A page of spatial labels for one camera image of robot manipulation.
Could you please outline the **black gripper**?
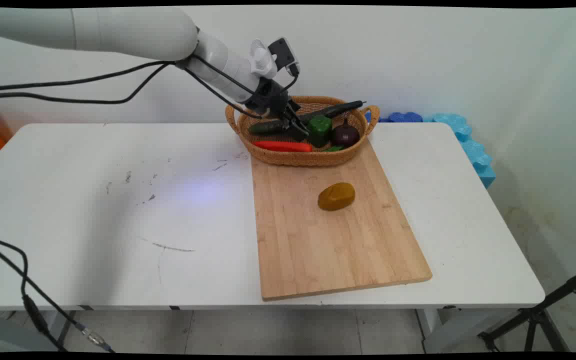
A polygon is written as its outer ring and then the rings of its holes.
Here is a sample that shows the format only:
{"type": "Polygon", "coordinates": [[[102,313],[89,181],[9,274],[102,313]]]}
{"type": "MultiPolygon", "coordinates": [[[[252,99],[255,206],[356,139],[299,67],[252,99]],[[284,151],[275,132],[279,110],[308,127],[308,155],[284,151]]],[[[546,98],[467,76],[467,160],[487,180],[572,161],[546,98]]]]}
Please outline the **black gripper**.
{"type": "Polygon", "coordinates": [[[310,135],[307,126],[295,114],[301,106],[273,79],[259,79],[256,91],[244,106],[261,117],[280,117],[280,134],[292,141],[304,141],[310,135]]]}

